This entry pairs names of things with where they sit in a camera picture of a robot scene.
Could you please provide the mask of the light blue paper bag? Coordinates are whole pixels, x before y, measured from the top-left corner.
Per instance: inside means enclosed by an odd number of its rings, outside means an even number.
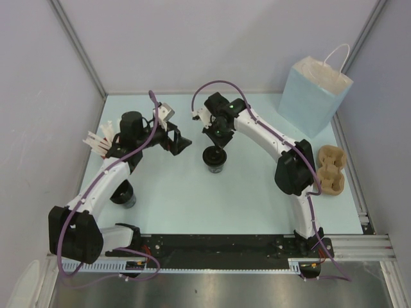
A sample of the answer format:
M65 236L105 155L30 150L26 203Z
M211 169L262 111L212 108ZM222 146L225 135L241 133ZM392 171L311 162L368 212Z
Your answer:
M342 72L350 51L341 44L323 60L307 56L290 69L277 112L310 138L330 123L353 85Z

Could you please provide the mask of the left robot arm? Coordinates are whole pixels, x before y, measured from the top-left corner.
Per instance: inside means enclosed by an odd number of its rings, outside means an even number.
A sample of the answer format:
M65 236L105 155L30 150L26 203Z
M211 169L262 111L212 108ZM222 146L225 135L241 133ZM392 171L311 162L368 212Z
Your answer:
M98 218L108 202L133 207L134 190L128 177L143 157L143 149L160 145L178 155L191 145L171 123L174 111L161 105L153 111L151 121L140 112L126 112L118 125L108 121L100 126L103 136L92 132L86 140L92 151L103 159L98 173L88 186L66 206L55 206L48 216L51 253L83 262L94 263L101 253L120 248L127 256L137 255L142 248L137 227L116 223L100 228Z

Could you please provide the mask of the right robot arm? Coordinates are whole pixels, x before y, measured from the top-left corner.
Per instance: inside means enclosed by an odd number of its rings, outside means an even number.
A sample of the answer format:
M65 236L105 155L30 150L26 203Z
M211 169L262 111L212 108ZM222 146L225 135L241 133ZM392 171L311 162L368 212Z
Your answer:
M274 182L285 194L293 196L297 252L312 257L319 250L315 238L321 232L315 220L315 210L309 196L314 195L315 163L311 144L303 139L295 141L274 129L243 99L228 101L220 93L209 96L204 106L192 111L193 119L199 119L206 134L218 149L223 149L235 132L242 133L262 147L276 163Z

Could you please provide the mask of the black cup left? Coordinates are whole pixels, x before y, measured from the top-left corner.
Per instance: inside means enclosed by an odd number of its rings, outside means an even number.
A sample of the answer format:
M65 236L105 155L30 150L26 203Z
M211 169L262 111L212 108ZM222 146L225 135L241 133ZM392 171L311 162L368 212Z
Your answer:
M110 201L129 209L136 204L134 189L128 180L123 181L110 197Z

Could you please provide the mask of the brown cardboard cup carrier stack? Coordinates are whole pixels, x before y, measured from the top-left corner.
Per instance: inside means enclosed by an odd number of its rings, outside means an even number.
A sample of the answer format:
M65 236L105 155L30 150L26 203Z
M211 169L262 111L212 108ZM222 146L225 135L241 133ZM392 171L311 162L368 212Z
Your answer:
M325 145L319 149L317 176L324 194L338 196L345 186L342 170L347 164L347 155L342 148Z

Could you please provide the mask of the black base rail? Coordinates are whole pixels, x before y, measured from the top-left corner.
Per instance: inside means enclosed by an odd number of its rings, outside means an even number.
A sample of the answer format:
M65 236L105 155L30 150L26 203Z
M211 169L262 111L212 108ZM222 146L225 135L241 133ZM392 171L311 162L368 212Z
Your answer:
M142 235L137 248L148 248L160 265L205 266L217 268L261 269L280 260L296 258L318 259L328 253L334 255L330 238L323 238L325 247L318 239L307 243L294 235Z

